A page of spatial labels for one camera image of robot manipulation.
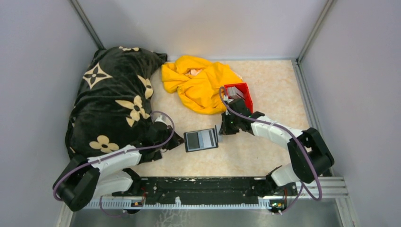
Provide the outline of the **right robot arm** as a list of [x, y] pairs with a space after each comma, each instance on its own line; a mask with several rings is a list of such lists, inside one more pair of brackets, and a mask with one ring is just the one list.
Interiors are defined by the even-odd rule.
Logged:
[[270, 194], [280, 194], [288, 183], [311, 183], [334, 165], [334, 158], [317, 129], [294, 129], [261, 112], [251, 113], [242, 99], [223, 103], [227, 110], [221, 115], [220, 134], [234, 135], [244, 131], [268, 139], [288, 151], [290, 163], [275, 168], [266, 176]]

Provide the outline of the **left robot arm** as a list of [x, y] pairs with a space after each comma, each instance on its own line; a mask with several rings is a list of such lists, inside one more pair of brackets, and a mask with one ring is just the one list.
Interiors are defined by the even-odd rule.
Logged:
[[53, 184], [53, 196], [71, 211], [108, 194], [135, 196], [142, 183], [132, 167], [157, 161], [163, 150], [184, 142], [173, 125], [160, 120], [132, 126], [70, 123], [65, 135], [70, 162]]

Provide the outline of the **silver grey credit card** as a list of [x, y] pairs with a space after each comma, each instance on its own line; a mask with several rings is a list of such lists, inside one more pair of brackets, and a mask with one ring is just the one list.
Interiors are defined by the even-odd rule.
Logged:
[[218, 147], [215, 138], [214, 129], [202, 130], [199, 132], [199, 144], [202, 149], [210, 149]]

